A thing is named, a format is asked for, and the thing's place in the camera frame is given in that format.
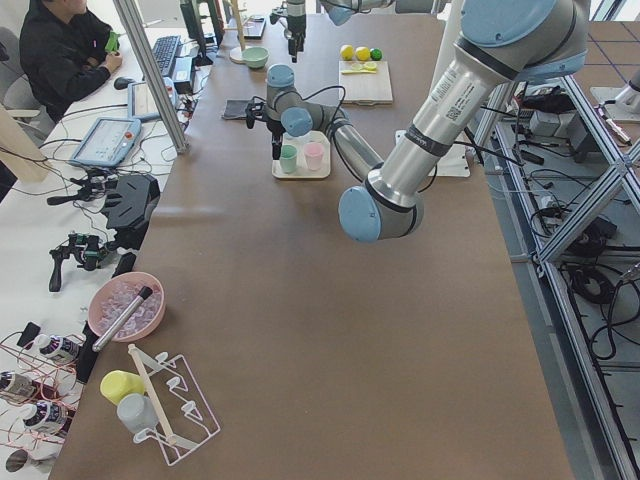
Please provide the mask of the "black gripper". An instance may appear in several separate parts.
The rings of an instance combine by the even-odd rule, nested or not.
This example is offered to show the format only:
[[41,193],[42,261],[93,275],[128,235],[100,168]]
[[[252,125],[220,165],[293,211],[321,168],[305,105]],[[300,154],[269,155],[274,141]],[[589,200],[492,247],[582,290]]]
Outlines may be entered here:
[[298,52],[304,52],[306,35],[306,15],[286,17],[288,31],[288,52],[293,63],[297,62]]
[[266,119],[267,129],[272,135],[271,141],[271,149],[272,149],[272,159],[279,160],[281,158],[282,152],[282,141],[283,135],[286,132],[282,123],[278,119],[273,119],[268,117]]

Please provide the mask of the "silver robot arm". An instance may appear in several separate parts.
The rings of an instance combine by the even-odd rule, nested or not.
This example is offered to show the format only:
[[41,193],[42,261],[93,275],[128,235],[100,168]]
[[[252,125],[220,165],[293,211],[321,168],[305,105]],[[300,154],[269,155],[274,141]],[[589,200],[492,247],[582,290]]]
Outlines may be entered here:
[[293,70],[275,64],[267,71],[261,109],[272,144],[278,146],[283,134],[323,132],[362,179],[340,198],[343,231],[366,243],[406,236],[423,218],[421,184],[497,86],[582,68],[589,10],[587,1],[463,2],[452,61],[387,158],[372,149],[340,108],[304,100]]
[[[415,0],[415,1],[321,1],[321,6],[329,15],[330,20],[340,26],[346,23],[353,15],[368,13],[374,9],[393,7],[398,14],[424,13],[436,15],[444,10],[445,1]],[[279,18],[286,22],[285,38],[287,39],[288,54],[291,61],[296,63],[298,54],[304,51],[306,40],[306,2],[298,0],[283,1],[279,8],[270,14],[270,21],[275,24]]]

